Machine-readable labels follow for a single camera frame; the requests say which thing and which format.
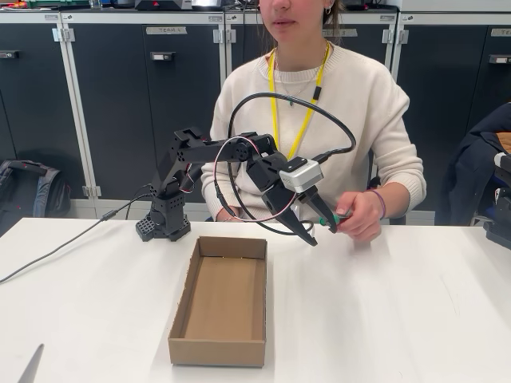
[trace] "cabinet label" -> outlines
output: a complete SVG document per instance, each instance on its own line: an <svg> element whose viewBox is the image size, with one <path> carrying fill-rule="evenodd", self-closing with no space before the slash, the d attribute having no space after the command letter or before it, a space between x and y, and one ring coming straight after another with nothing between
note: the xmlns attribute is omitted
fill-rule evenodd
<svg viewBox="0 0 511 383"><path fill-rule="evenodd" d="M493 28L492 37L494 38L511 38L510 28Z"/></svg>
<svg viewBox="0 0 511 383"><path fill-rule="evenodd" d="M148 26L147 34L188 34L186 26Z"/></svg>
<svg viewBox="0 0 511 383"><path fill-rule="evenodd" d="M323 30L324 38L357 38L357 30Z"/></svg>

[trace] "woman's hand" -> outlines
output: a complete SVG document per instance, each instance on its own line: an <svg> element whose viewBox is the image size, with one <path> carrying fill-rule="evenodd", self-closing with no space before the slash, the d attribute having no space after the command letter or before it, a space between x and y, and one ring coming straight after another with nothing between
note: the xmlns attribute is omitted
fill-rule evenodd
<svg viewBox="0 0 511 383"><path fill-rule="evenodd" d="M232 211L234 211L236 215L239 215L240 209L233 206L230 206L230 208L232 209ZM243 222L243 221L240 221L237 218L232 218L232 216L227 212L227 210L222 209L216 215L216 222Z"/></svg>
<svg viewBox="0 0 511 383"><path fill-rule="evenodd" d="M380 218L383 206L372 191L347 191L337 203L337 214L343 215L351 209L352 216L337 225L337 229L359 242L370 242L380 234Z"/></svg>

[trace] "backpack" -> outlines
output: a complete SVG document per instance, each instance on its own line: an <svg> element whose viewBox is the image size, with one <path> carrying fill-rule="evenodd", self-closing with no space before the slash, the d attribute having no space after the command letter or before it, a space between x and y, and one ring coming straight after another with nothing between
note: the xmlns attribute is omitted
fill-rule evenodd
<svg viewBox="0 0 511 383"><path fill-rule="evenodd" d="M24 160L0 165L0 236L23 217L62 217L71 188L60 170Z"/></svg>

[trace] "cardboard box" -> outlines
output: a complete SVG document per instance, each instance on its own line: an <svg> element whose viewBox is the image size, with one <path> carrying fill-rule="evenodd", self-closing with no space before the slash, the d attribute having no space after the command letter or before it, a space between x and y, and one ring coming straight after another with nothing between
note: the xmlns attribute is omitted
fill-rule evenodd
<svg viewBox="0 0 511 383"><path fill-rule="evenodd" d="M178 365L264 365L264 239L200 237L168 335Z"/></svg>

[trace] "white sweater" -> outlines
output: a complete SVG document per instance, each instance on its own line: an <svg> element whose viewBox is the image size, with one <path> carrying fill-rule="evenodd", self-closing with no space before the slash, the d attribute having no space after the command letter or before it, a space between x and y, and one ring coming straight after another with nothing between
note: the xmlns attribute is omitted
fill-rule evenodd
<svg viewBox="0 0 511 383"><path fill-rule="evenodd" d="M294 95L313 78L298 96L310 101L315 90L315 73L316 69L275 71L275 91L282 94L288 91ZM268 64L264 57L241 66L225 81L216 102L212 140L227 138L232 110L245 97L259 92L269 92ZM417 157L415 146L410 143L402 120L408 104L408 96L396 85L385 66L350 50L335 47L325 64L318 106L339 118L353 132L357 146L353 152L333 155L321 165L324 179L317 187L332 210L344 191L366 190L370 171L368 153L371 149L382 184L398 182L410 192L408 210L424 200L426 182L422 175L422 161ZM277 101L277 109L279 150L286 156L307 110L281 100ZM273 134L269 98L249 101L237 113L233 136L243 132ZM341 128L315 113L296 155L310 159L328 150L349 145L350 141ZM255 217L268 217L261 193L248 177L244 165L238 172L238 166L232 166L241 199ZM229 183L227 165L219 164L216 174L227 203L239 207ZM203 196L215 218L222 206L216 198L212 164L204 165L201 179ZM301 219L313 217L315 213L309 207L301 207Z"/></svg>

